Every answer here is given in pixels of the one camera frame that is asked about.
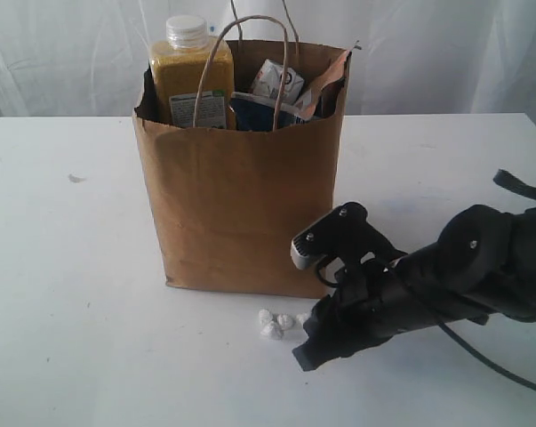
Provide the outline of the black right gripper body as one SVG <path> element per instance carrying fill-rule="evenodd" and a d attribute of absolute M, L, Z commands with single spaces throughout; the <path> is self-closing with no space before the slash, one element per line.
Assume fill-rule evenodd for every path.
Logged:
<path fill-rule="evenodd" d="M 379 336 L 464 319 L 484 325 L 490 315 L 488 308 L 443 288 L 419 260 L 389 267 L 371 259 L 356 272 L 343 266 L 334 273 L 332 288 L 331 296 L 348 309 L 350 325 Z"/>

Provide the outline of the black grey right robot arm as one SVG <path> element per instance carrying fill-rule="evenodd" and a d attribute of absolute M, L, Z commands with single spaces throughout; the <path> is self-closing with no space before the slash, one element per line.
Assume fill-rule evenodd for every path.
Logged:
<path fill-rule="evenodd" d="M 340 261 L 332 293 L 304 323 L 307 340 L 293 351 L 305 371 L 399 334 L 454 321 L 479 325 L 499 313 L 536 321 L 536 187 L 511 173 L 497 185 L 535 202 L 520 214 L 473 205 L 454 216 L 436 242 L 413 253 L 396 249 L 348 202 L 292 240 L 300 270 L 321 273 Z"/>

